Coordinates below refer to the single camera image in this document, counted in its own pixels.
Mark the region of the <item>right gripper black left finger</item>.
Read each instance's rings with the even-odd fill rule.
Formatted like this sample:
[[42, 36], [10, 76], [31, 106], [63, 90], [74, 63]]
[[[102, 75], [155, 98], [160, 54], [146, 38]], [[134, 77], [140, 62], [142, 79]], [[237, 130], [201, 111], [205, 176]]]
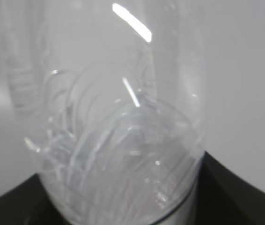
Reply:
[[38, 175], [0, 196], [0, 225], [67, 225]]

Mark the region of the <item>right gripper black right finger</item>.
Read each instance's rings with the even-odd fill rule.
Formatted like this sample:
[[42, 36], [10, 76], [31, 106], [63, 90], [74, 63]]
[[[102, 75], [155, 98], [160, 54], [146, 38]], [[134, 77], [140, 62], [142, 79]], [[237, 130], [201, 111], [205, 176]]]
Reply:
[[265, 192], [210, 154], [184, 161], [180, 174], [190, 185], [169, 215], [171, 225], [265, 225]]

